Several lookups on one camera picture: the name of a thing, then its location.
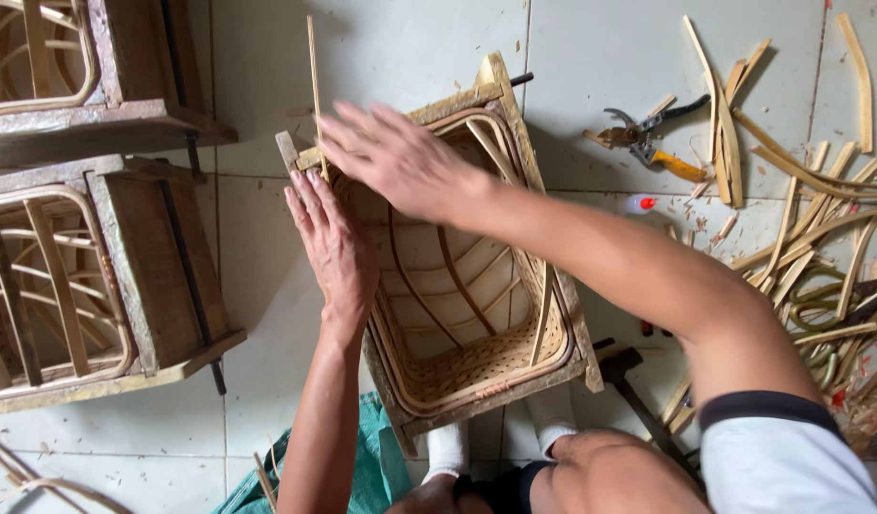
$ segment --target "hand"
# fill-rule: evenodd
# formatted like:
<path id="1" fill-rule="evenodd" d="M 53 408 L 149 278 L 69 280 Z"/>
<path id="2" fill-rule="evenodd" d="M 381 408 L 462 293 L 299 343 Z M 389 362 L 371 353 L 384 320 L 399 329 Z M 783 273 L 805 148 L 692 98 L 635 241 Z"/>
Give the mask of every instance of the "hand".
<path id="1" fill-rule="evenodd" d="M 378 287 L 374 246 L 315 170 L 291 177 L 295 189 L 284 189 L 286 204 L 324 292 L 322 321 L 354 331 L 368 318 Z"/>
<path id="2" fill-rule="evenodd" d="M 454 224 L 467 202 L 496 181 L 461 158 L 444 141 L 390 107 L 371 113 L 346 101 L 334 108 L 352 126 L 330 116 L 318 124 L 318 147 L 343 173 L 364 182 L 400 212 Z"/>

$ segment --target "t-shirt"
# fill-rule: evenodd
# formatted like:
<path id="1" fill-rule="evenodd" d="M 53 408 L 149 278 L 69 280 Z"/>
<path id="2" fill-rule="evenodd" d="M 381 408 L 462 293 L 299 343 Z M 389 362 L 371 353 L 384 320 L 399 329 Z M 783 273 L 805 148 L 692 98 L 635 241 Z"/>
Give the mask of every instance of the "t-shirt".
<path id="1" fill-rule="evenodd" d="M 717 514 L 877 512 L 876 487 L 821 405 L 775 391 L 700 411 L 701 471 Z"/>

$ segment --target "hammer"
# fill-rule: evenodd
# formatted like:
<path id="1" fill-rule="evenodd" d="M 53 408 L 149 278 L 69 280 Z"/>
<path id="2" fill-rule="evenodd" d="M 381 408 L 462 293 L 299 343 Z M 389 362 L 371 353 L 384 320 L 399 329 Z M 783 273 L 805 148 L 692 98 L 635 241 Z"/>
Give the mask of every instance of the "hammer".
<path id="1" fill-rule="evenodd" d="M 675 460 L 683 471 L 688 473 L 692 480 L 699 485 L 699 488 L 704 490 L 704 485 L 698 472 L 691 464 L 689 464 L 689 461 L 686 459 L 682 450 L 680 450 L 680 448 L 676 446 L 676 443 L 673 442 L 670 433 L 668 433 L 667 429 L 660 424 L 660 421 L 651 414 L 645 403 L 638 398 L 638 394 L 632 389 L 632 384 L 628 383 L 628 380 L 626 379 L 626 371 L 635 368 L 643 361 L 644 359 L 641 357 L 641 354 L 638 353 L 638 350 L 630 347 L 620 351 L 614 356 L 609 356 L 601 360 L 600 374 L 603 376 L 604 382 L 611 383 L 615 386 L 615 390 L 622 395 L 632 410 L 635 411 L 635 415 L 638 416 L 641 423 L 648 429 L 648 432 L 650 432 L 661 451 Z"/>

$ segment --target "yellow handle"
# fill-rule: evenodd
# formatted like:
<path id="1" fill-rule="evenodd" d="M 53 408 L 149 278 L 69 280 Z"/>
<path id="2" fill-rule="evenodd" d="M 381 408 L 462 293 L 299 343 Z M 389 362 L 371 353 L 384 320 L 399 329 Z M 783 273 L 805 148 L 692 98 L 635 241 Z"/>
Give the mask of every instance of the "yellow handle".
<path id="1" fill-rule="evenodd" d="M 654 153 L 654 157 L 651 159 L 651 162 L 661 163 L 661 165 L 668 171 L 673 173 L 673 175 L 679 178 L 684 178 L 685 180 L 700 182 L 705 179 L 706 173 L 703 170 L 700 170 L 693 165 L 687 164 L 678 158 L 674 158 L 669 154 L 665 154 L 661 150 L 658 150 Z"/>

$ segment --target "white tile floor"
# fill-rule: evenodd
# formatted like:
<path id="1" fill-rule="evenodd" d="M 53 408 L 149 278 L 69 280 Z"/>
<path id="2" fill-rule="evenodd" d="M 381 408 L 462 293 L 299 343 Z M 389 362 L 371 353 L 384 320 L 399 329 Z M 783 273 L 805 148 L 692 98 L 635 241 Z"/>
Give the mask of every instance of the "white tile floor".
<path id="1" fill-rule="evenodd" d="M 322 296 L 283 202 L 288 180 L 273 134 L 314 133 L 308 117 L 286 114 L 311 104 L 306 14 L 316 19 L 325 105 L 334 98 L 379 99 L 413 109 L 456 92 L 455 83 L 466 88 L 482 56 L 500 49 L 512 75 L 536 73 L 519 94 L 551 192 L 608 209 L 619 198 L 615 192 L 657 194 L 655 213 L 643 221 L 657 228 L 673 223 L 681 238 L 695 228 L 697 217 L 706 217 L 695 239 L 700 250 L 730 214 L 726 206 L 711 198 L 687 204 L 689 184 L 580 136 L 584 128 L 615 123 L 604 115 L 605 107 L 642 116 L 669 93 L 685 103 L 705 92 L 683 14 L 695 21 L 711 63 L 724 77 L 761 40 L 774 40 L 764 72 L 740 105 L 802 156 L 820 139 L 832 141 L 834 154 L 857 137 L 855 77 L 834 21 L 846 9 L 873 74 L 877 136 L 877 0 L 833 2 L 827 12 L 811 0 L 753 0 L 719 8 L 704 0 L 189 3 L 207 97 L 217 118 L 241 137 L 239 144 L 201 151 L 204 169 L 218 173 L 199 190 L 206 232 L 218 248 L 227 307 L 232 321 L 249 331 L 248 341 L 224 358 L 229 394 L 216 396 L 203 370 L 156 390 L 0 416 L 0 438 L 41 474 L 91 485 L 136 512 L 209 511 L 251 471 L 249 457 L 266 448 L 266 434 L 278 435 L 295 415 Z M 661 145 L 694 162 L 690 139 L 703 147 L 706 118 L 702 110 L 689 123 L 664 127 L 669 132 Z M 741 134 L 745 146 L 752 143 Z M 170 157 L 186 162 L 181 152 Z M 866 159 L 858 158 L 857 165 Z M 764 176 L 751 167 L 744 171 L 748 206 L 730 238 L 712 251 L 715 257 L 726 262 L 775 239 L 787 179 L 766 168 Z M 849 245 L 843 240 L 829 253 L 846 259 Z M 867 257 L 877 257 L 877 233 Z M 660 333 L 642 339 L 636 319 L 583 287 L 581 300 L 595 340 L 614 336 L 669 351 L 631 376 L 650 407 L 663 407 L 684 366 L 675 340 Z M 373 389 L 365 369 L 360 389 Z M 582 427 L 644 433 L 614 391 L 591 395 L 574 382 L 572 405 Z M 520 402 L 478 416 L 470 433 L 478 477 L 539 456 Z M 695 446 L 696 438 L 693 428 L 682 442 Z M 42 455 L 43 443 L 54 453 Z M 426 461 L 407 464 L 414 482 L 425 474 Z M 0 475 L 0 493 L 6 488 Z M 29 512 L 64 511 L 45 496 L 22 502 Z"/>

